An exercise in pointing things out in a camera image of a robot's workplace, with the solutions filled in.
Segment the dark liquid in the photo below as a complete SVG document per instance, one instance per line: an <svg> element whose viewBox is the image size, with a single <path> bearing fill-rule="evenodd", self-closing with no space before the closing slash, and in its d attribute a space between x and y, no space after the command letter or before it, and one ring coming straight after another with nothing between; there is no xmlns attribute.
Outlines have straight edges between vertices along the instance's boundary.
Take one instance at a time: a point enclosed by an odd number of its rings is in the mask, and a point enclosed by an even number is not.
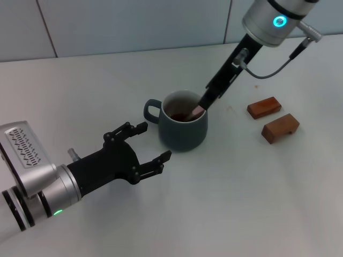
<svg viewBox="0 0 343 257"><path fill-rule="evenodd" d="M174 114L171 115L170 118L176 120L177 122L191 122L193 120L196 120L198 117L192 117L191 119L189 119L189 114Z"/></svg>

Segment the table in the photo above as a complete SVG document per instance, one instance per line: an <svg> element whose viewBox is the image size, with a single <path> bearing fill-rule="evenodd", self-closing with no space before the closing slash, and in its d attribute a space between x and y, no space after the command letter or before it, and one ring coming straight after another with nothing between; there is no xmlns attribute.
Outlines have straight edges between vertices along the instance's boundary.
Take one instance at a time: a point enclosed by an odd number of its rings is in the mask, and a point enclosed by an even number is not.
<svg viewBox="0 0 343 257"><path fill-rule="evenodd" d="M302 39L263 48L249 64L275 71ZM243 72L209 110L204 143L174 153L162 175L122 180L0 246L0 256L234 256L343 254L342 35L326 36L279 75ZM28 120L56 165L86 156L102 135L144 121L143 106L179 89L198 94L236 44L0 64L0 124ZM270 96L279 113L253 120ZM291 113L298 131L269 145L263 125ZM157 127L129 139L140 162L167 148ZM0 162L0 190L14 185Z"/></svg>

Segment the wooden block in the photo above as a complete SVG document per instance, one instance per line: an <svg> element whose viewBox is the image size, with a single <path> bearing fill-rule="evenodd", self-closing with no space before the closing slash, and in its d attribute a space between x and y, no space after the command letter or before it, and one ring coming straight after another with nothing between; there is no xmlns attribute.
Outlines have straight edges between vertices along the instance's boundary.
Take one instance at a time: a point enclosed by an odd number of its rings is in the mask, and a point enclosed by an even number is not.
<svg viewBox="0 0 343 257"><path fill-rule="evenodd" d="M283 135L293 134L299 125L300 123L291 114L287 114L264 125L262 136L272 144Z"/></svg>
<svg viewBox="0 0 343 257"><path fill-rule="evenodd" d="M281 110L281 104L275 97L248 105L247 111L254 119L262 118Z"/></svg>

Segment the dark gray mug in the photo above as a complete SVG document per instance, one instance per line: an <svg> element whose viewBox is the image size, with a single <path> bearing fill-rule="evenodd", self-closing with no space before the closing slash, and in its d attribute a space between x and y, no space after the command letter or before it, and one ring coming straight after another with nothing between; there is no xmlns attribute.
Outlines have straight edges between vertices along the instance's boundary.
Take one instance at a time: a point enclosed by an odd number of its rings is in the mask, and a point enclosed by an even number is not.
<svg viewBox="0 0 343 257"><path fill-rule="evenodd" d="M199 146L206 137L207 111L191 122L179 122L171 117L177 119L190 114L199 100L199 95L188 90L171 93L163 102L150 99L144 106L144 118L158 124L159 137L168 147L181 152L189 151ZM158 117L149 113L149 106L160 109Z"/></svg>

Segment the robotic hand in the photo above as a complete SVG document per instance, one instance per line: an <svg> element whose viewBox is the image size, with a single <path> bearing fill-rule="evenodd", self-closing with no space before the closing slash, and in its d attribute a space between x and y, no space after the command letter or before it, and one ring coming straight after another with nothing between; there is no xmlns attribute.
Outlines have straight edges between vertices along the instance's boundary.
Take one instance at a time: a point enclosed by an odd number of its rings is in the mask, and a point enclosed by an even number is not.
<svg viewBox="0 0 343 257"><path fill-rule="evenodd" d="M243 27L247 34L208 83L207 91L200 100L199 106L207 110L217 98L223 96L243 70L258 79L270 78L280 72L312 41L318 42L322 34L302 21L318 1L255 0L243 18ZM289 56L289 60L268 76L261 77L253 74L247 64L261 47L278 47L295 27L301 29L307 38Z"/></svg>
<svg viewBox="0 0 343 257"><path fill-rule="evenodd" d="M161 174L171 151L139 164L125 140L147 131L126 122L106 133L103 148L84 158L73 149L73 163L53 165L27 122L0 126L0 151L16 180L16 186L0 194L0 243L38 222L62 212L82 197L115 179L135 185Z"/></svg>

